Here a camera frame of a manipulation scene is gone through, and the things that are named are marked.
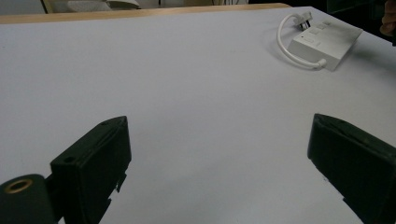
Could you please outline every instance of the white cable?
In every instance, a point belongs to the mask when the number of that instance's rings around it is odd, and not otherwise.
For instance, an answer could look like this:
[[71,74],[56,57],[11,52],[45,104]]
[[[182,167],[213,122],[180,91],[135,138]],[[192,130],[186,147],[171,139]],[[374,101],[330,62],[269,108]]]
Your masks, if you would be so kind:
[[311,67],[311,68],[320,68],[320,67],[324,67],[326,65],[326,60],[325,59],[320,59],[318,62],[316,63],[311,63],[309,61],[306,61],[304,59],[298,58],[295,55],[293,55],[292,53],[290,53],[285,46],[282,43],[282,40],[280,39],[280,35],[283,29],[283,26],[285,25],[286,21],[288,19],[290,19],[291,17],[294,17],[297,19],[297,21],[301,21],[304,18],[301,17],[298,14],[289,14],[287,17],[285,17],[285,19],[283,19],[283,21],[279,24],[279,27],[277,28],[277,33],[276,33],[276,41],[277,44],[279,45],[280,49],[282,50],[282,52],[288,57],[290,58],[292,61],[294,61],[295,63],[298,63],[300,65],[306,66],[306,67]]

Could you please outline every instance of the white wall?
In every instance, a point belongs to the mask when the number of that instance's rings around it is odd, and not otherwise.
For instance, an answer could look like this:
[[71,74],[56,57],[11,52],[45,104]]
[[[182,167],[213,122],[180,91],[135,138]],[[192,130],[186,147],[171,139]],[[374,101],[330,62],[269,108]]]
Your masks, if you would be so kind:
[[40,0],[0,0],[0,15],[43,14]]

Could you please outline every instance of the white table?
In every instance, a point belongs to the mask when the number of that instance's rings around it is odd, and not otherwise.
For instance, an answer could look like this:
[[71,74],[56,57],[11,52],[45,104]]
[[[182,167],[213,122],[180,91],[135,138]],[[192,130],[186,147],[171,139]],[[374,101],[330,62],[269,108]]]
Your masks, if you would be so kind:
[[[306,157],[315,113],[396,146],[396,57],[363,33],[335,72],[282,56],[311,7],[0,25],[0,182],[105,119],[132,156],[101,223],[361,223]],[[288,43],[299,32],[284,29]]]

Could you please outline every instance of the black bracket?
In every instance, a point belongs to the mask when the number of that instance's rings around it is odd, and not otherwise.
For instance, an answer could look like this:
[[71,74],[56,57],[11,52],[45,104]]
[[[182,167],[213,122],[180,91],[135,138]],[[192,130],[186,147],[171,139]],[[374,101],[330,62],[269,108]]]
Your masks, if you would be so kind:
[[24,175],[0,186],[0,223],[97,224],[131,161],[126,117],[106,120],[55,158],[52,174]]

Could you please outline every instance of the white power strip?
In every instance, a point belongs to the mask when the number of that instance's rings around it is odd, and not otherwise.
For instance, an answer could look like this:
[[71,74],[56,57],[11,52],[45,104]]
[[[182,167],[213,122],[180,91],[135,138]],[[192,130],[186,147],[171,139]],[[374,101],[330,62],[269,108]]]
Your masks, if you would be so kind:
[[362,29],[337,20],[311,26],[291,41],[288,51],[311,63],[326,60],[334,70],[361,35]]

